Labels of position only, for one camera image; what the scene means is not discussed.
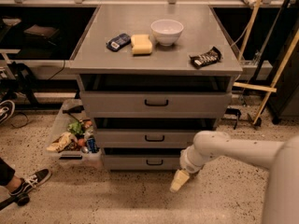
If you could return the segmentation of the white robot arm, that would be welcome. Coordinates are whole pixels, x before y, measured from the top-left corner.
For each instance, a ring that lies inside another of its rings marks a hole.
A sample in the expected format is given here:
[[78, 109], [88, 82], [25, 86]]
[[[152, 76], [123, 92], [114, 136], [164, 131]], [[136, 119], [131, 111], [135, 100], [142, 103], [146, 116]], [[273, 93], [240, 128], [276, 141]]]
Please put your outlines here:
[[269, 171], [262, 224], [299, 224], [299, 138], [285, 142], [233, 139], [224, 132], [201, 131], [180, 153], [170, 190], [178, 191], [206, 163], [229, 157]]

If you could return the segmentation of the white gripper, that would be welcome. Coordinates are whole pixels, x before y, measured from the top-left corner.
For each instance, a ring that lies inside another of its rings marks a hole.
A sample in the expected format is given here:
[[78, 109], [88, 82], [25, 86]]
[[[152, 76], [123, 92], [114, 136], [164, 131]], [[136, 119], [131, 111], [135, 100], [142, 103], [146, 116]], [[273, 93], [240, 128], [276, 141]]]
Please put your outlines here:
[[182, 170], [175, 172], [170, 186], [171, 192], [179, 191], [189, 180], [190, 174], [196, 174], [202, 169], [204, 161], [194, 147], [187, 147], [180, 152], [179, 164]]

